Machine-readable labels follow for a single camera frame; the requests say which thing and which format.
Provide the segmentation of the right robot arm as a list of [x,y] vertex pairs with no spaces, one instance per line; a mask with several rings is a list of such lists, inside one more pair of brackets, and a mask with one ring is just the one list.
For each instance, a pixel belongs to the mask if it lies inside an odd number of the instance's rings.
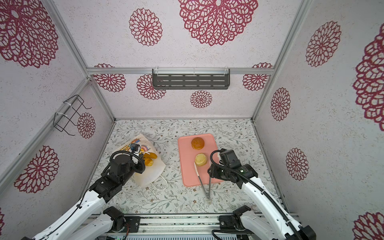
[[272,197],[258,173],[248,164],[242,165],[233,150],[215,150],[210,154],[210,177],[236,184],[256,204],[262,217],[248,206],[242,206],[230,216],[220,216],[217,233],[255,235],[260,240],[315,240],[317,235],[310,226],[302,226]]

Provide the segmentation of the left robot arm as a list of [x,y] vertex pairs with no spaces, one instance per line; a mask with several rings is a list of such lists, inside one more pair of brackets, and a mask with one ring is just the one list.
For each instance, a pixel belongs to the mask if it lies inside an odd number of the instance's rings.
[[144,154],[140,151],[116,151],[99,179],[80,200],[54,223],[36,234],[35,240],[94,240],[107,232],[120,232],[128,227],[125,215],[115,207],[109,207],[85,227],[81,225],[91,215],[103,209],[133,176],[145,169]]

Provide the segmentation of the yellow fake bread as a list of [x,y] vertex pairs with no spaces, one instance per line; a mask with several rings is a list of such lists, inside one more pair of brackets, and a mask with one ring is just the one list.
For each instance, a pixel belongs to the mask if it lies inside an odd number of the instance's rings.
[[208,162],[207,156],[204,153],[197,154],[195,157],[195,165],[198,167],[204,166]]

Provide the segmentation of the white paper bag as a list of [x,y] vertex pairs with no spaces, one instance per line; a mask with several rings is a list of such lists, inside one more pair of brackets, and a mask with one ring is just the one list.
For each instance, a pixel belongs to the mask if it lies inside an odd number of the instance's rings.
[[139,154],[143,154],[146,166],[145,171],[142,174],[134,174],[134,181],[141,188],[145,188],[162,175],[166,168],[166,164],[161,159],[161,156],[154,145],[143,134],[134,137],[131,141],[128,141],[115,149],[115,151],[128,151],[132,144],[137,144],[141,147]]

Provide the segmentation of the round brown bun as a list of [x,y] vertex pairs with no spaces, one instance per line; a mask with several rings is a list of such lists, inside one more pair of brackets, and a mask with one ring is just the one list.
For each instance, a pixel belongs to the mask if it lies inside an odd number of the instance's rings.
[[201,137],[196,137],[192,139],[191,145],[194,150],[201,150],[205,146],[205,141]]

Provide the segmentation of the metal tongs white tips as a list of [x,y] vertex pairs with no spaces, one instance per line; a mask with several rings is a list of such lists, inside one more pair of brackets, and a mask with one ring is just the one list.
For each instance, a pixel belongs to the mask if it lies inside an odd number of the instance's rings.
[[195,172],[196,172],[196,175],[198,177],[198,180],[200,182],[200,185],[203,189],[203,192],[206,196],[206,202],[208,205],[211,205],[212,204],[212,200],[211,200],[211,178],[209,178],[209,183],[208,183],[208,189],[205,187],[205,185],[203,184],[203,181],[200,177],[200,174],[199,174],[199,171],[198,171],[198,166],[196,165],[196,163],[194,163],[194,168],[195,168]]

